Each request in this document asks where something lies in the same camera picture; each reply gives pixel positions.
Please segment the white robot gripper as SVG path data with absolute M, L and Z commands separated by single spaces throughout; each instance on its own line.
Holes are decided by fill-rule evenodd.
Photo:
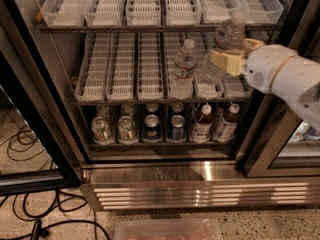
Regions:
M 243 75 L 248 85 L 264 94 L 274 94 L 276 78 L 298 53 L 282 45 L 264 45 L 261 40 L 245 38 L 242 50 L 211 49 L 209 59 L 232 76 L 240 75 L 246 64 Z

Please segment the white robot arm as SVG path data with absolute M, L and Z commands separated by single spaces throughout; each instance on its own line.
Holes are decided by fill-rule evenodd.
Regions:
M 313 128 L 320 128 L 320 64 L 288 47 L 246 38 L 240 49 L 208 49 L 219 72 L 243 75 L 247 84 L 277 96 Z

